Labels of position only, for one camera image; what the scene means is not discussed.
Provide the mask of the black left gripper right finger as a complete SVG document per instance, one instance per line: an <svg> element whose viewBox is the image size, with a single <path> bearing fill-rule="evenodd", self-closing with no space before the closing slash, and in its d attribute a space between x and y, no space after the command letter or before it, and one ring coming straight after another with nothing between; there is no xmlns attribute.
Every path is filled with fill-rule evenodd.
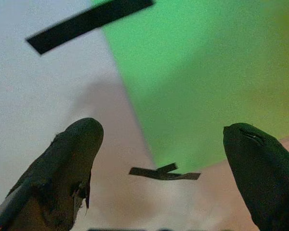
<svg viewBox="0 0 289 231"><path fill-rule="evenodd" d="M253 223L261 231L289 231L289 151L248 123L225 126L223 146Z"/></svg>

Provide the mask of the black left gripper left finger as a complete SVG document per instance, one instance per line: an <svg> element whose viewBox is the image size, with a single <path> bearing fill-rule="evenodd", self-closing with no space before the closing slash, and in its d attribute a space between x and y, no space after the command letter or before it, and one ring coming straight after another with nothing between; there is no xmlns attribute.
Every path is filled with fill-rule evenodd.
<svg viewBox="0 0 289 231"><path fill-rule="evenodd" d="M100 122L82 118L57 134L0 205L0 231L69 231L90 203L94 159L103 142Z"/></svg>

